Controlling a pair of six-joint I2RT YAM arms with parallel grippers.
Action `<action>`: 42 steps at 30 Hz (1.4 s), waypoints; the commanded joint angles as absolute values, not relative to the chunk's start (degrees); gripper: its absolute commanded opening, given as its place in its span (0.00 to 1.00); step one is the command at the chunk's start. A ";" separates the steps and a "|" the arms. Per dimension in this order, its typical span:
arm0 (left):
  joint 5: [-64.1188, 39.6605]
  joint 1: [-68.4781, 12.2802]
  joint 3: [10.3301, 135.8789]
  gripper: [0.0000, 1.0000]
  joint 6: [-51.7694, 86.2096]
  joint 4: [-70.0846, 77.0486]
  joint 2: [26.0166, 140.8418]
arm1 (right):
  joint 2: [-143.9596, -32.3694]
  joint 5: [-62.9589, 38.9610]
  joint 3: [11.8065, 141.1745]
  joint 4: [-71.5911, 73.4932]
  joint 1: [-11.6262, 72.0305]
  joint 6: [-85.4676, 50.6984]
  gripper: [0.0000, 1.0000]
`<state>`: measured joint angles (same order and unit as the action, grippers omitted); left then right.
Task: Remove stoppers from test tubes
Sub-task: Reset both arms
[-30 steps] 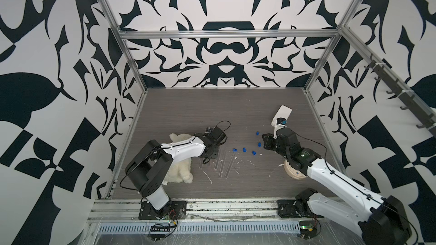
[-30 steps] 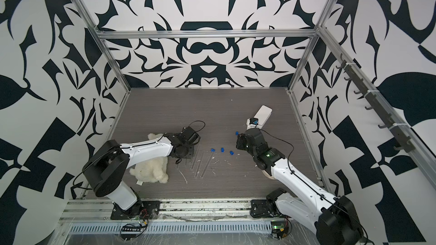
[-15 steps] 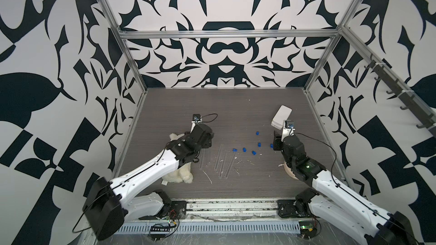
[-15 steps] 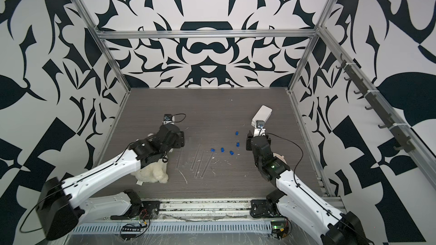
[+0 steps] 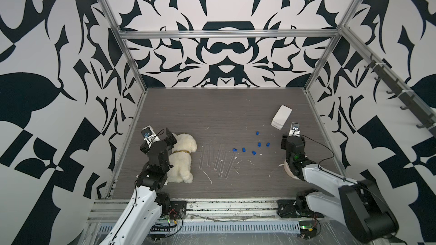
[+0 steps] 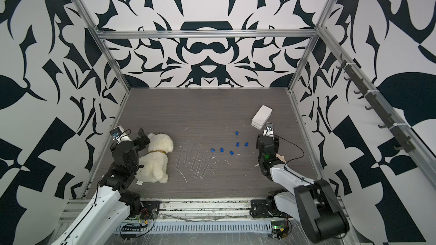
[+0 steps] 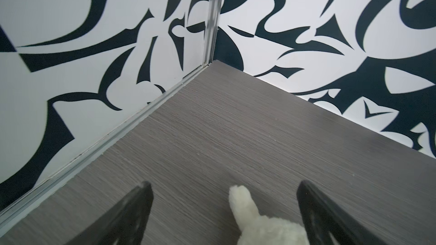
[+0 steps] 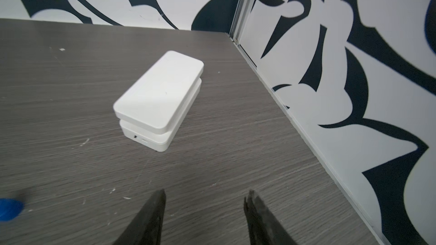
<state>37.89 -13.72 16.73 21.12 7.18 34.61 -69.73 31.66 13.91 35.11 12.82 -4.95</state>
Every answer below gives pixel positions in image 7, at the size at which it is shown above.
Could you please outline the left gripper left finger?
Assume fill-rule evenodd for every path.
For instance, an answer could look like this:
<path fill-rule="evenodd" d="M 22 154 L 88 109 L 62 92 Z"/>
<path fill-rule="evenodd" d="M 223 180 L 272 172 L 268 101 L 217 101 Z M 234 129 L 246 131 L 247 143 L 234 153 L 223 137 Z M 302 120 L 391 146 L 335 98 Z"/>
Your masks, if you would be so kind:
<path fill-rule="evenodd" d="M 67 244 L 139 245 L 151 214 L 154 194 L 144 181 Z"/>

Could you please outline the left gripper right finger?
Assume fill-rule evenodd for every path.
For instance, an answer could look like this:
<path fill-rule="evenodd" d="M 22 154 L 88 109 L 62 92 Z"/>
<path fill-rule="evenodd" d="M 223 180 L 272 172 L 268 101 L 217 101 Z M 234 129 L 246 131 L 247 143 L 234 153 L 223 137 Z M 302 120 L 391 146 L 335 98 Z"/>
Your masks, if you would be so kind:
<path fill-rule="evenodd" d="M 309 180 L 297 189 L 297 200 L 311 245 L 384 245 Z"/>

